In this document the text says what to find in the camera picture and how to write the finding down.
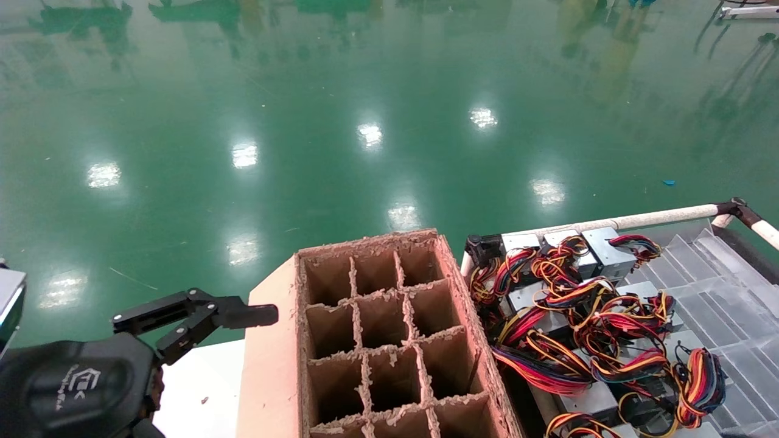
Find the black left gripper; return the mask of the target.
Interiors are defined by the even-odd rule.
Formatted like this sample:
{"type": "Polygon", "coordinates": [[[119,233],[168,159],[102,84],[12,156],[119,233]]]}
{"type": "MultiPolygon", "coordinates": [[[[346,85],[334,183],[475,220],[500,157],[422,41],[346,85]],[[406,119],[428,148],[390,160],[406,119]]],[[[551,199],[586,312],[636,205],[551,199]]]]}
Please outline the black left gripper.
{"type": "Polygon", "coordinates": [[[165,438],[158,356],[127,333],[11,349],[1,383],[3,437],[165,438]]]}

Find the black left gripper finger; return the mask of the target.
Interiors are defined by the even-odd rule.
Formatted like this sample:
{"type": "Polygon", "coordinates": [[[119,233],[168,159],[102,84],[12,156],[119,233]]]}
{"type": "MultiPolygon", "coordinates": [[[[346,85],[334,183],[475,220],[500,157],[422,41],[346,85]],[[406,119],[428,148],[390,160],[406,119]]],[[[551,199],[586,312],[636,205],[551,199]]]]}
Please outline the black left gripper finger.
{"type": "Polygon", "coordinates": [[[155,346],[159,362],[170,366],[217,329],[266,327],[278,320],[276,305],[248,305],[238,296],[216,297],[201,289],[187,289],[120,311],[113,317],[113,330],[139,336],[175,326],[155,346]]]}

